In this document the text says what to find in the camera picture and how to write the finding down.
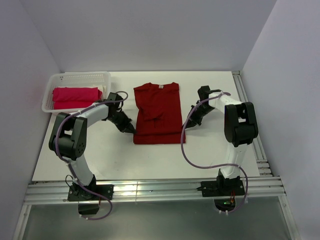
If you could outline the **dark red t shirt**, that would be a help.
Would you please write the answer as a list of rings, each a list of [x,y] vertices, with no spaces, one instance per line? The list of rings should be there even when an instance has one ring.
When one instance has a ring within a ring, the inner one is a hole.
[[[181,138],[183,120],[178,83],[145,83],[134,89],[135,103],[138,108],[136,145],[170,145],[185,143]]]

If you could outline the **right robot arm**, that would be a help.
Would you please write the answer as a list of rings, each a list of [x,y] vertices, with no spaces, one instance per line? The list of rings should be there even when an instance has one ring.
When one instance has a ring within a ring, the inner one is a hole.
[[[211,89],[208,85],[201,86],[197,93],[199,100],[196,105],[191,106],[187,119],[182,125],[181,152],[187,163],[195,168],[218,168],[216,189],[220,194],[227,195],[234,187],[242,184],[240,173],[245,174],[242,168],[245,153],[259,133],[255,108],[252,102],[235,100],[230,93],[220,89]],[[192,163],[185,154],[183,146],[185,130],[200,126],[203,118],[213,110],[224,114],[223,132],[228,142],[225,163],[215,166],[199,166]]]

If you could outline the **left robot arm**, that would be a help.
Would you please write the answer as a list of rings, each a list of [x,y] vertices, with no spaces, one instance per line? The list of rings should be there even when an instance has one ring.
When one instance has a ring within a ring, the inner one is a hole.
[[[87,130],[97,122],[109,121],[121,133],[135,134],[132,119],[122,109],[128,97],[125,91],[111,92],[106,99],[98,100],[82,110],[56,116],[48,146],[68,167],[73,194],[86,200],[102,197],[97,190],[96,177],[85,158]]]

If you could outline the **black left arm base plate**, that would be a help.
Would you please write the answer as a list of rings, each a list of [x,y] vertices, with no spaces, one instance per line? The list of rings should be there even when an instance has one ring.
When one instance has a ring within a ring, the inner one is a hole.
[[[99,195],[102,195],[109,200],[112,200],[114,193],[114,185],[97,185],[95,189],[91,190]],[[84,202],[84,201],[104,201],[100,196],[94,195],[83,190],[80,186],[74,185],[69,189],[67,196],[68,202]]]

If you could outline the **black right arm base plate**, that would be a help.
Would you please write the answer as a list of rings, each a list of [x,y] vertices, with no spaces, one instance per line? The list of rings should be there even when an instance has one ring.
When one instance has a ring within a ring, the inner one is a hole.
[[[202,181],[197,188],[203,197],[244,196],[245,187],[240,179],[222,179]]]

